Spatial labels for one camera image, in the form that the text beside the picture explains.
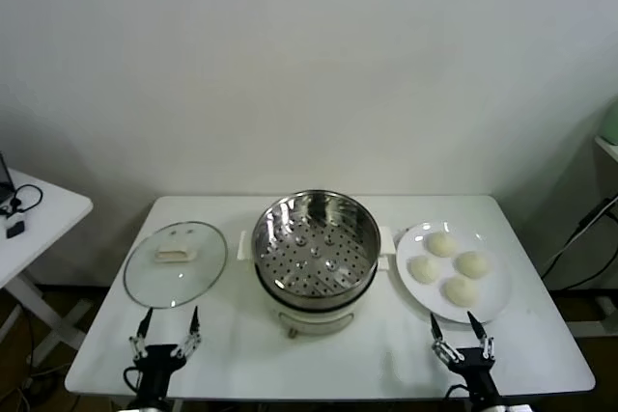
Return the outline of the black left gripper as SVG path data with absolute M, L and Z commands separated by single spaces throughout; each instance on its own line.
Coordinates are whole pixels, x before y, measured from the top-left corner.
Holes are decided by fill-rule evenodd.
M 141 374 L 136 396 L 139 399 L 164 399 L 172 374 L 178 369 L 178 359 L 188 360 L 199 347 L 202 336 L 198 307 L 195 307 L 186 337 L 178 344 L 146 346 L 146 336 L 153 316 L 150 308 L 139 322 L 136 334 L 129 338 L 135 368 Z

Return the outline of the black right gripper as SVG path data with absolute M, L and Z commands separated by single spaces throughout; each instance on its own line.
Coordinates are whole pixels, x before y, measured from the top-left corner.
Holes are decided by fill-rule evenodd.
M 471 400 L 498 400 L 491 376 L 495 362 L 493 337 L 472 312 L 467 312 L 467 316 L 479 345 L 458 349 L 451 346 L 444 340 L 435 315 L 430 313 L 432 351 L 444 365 L 449 365 L 451 372 L 463 378 Z

